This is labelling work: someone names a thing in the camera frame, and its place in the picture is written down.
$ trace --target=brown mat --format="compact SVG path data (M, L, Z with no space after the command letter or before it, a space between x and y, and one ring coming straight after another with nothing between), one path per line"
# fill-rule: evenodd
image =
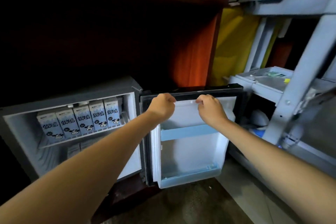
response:
M215 179L162 190L132 210L112 217L113 224L253 224Z

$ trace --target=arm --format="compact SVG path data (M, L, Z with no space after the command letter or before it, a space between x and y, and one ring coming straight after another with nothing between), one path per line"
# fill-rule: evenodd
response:
M336 220L336 180L230 121L218 99L200 95L199 115L228 138L287 203L309 223Z
M36 180L0 207L0 223L86 223L142 138L173 114L175 101L158 95L145 113Z

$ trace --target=forearm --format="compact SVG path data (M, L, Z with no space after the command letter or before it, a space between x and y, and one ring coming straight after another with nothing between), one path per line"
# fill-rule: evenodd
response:
M287 203L307 222L336 219L336 182L315 167L228 120L216 129L227 137Z
M156 125L156 117L144 113L63 162L0 207L1 222L84 223Z

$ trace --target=mini fridge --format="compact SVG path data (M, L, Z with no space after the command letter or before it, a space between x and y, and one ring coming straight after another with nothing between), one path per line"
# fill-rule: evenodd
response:
M167 188L221 173L229 141L203 122L195 100L200 94L211 94L220 100L228 118L237 121L246 103L243 87L191 87L170 93L177 100L174 114L143 138L118 179L143 172L149 186L157 182L160 188ZM70 147L97 141L145 112L158 94L143 91L133 78L125 77L61 96L5 106L0 110L0 135L33 181L65 161ZM121 104L118 124L56 142L46 138L36 118L40 111L75 108L111 97L117 97Z

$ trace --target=hand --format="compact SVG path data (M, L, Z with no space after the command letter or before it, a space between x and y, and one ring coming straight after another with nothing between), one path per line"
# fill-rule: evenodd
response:
M224 109L217 98L211 95L200 95L196 99L198 112L202 120L209 126L215 128L217 125L228 120Z
M168 120L174 113L176 99L169 93L159 94L156 98L152 99L147 111L154 115L158 124Z

